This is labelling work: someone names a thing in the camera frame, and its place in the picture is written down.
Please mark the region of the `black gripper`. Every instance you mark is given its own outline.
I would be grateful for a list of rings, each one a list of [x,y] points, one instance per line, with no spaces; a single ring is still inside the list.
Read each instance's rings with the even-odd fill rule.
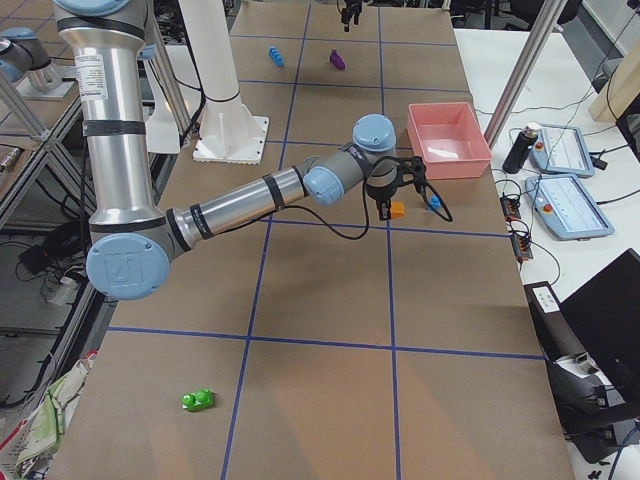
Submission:
[[[398,181],[382,181],[381,178],[370,178],[365,184],[366,194],[377,202],[380,221],[391,219],[391,199],[398,190]]]
[[[343,0],[341,5],[341,23],[345,32],[349,32],[351,25],[358,25],[358,14],[361,13],[360,0]]]

